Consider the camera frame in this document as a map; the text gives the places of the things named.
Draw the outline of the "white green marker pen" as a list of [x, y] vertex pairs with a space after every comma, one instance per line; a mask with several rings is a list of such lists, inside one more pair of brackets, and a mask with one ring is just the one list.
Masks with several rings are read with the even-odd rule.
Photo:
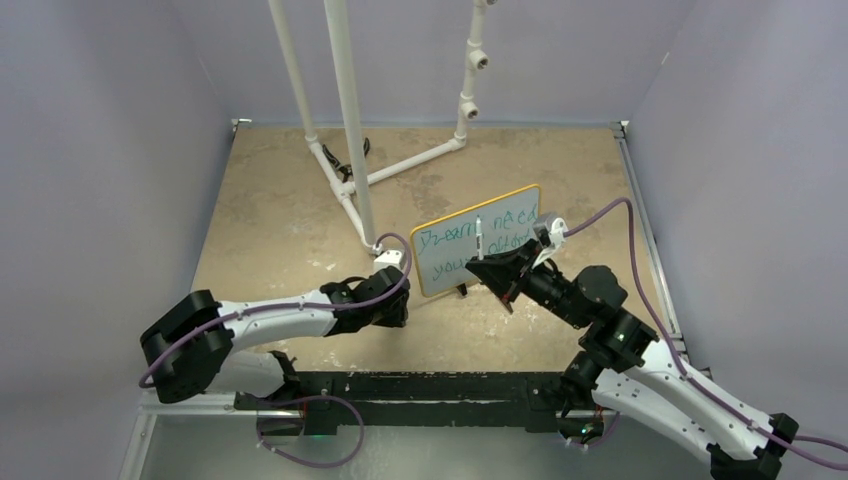
[[476, 248], [476, 259], [482, 260], [484, 257], [483, 254], [483, 224], [482, 219], [477, 216], [475, 219], [475, 248]]

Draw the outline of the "yellow framed whiteboard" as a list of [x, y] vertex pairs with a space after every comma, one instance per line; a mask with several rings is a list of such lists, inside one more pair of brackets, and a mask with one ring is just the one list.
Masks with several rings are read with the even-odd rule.
[[421, 295], [434, 297], [476, 280], [465, 264], [511, 251], [533, 237], [541, 187], [527, 185], [415, 227], [410, 233]]

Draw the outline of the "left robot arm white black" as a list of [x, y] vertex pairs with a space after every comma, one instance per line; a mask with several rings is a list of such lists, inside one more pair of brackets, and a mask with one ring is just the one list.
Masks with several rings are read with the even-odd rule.
[[402, 328], [409, 290], [407, 274], [388, 266], [369, 277], [268, 301], [218, 301], [210, 290], [194, 291], [142, 333], [148, 369], [139, 385], [153, 389], [163, 404], [209, 391], [237, 391], [272, 408], [287, 408], [298, 395], [292, 360], [281, 352], [253, 354], [251, 348], [352, 334], [371, 325]]

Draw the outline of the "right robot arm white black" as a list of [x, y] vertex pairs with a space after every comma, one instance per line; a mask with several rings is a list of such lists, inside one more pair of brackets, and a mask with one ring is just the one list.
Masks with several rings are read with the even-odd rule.
[[623, 413], [688, 449], [714, 479], [775, 479], [798, 431], [786, 414], [745, 405], [684, 362], [673, 345], [630, 313], [612, 270], [582, 269], [573, 279], [547, 265], [538, 241], [472, 259], [466, 268], [509, 308], [521, 295], [583, 329], [553, 390], [564, 413], [590, 402]]

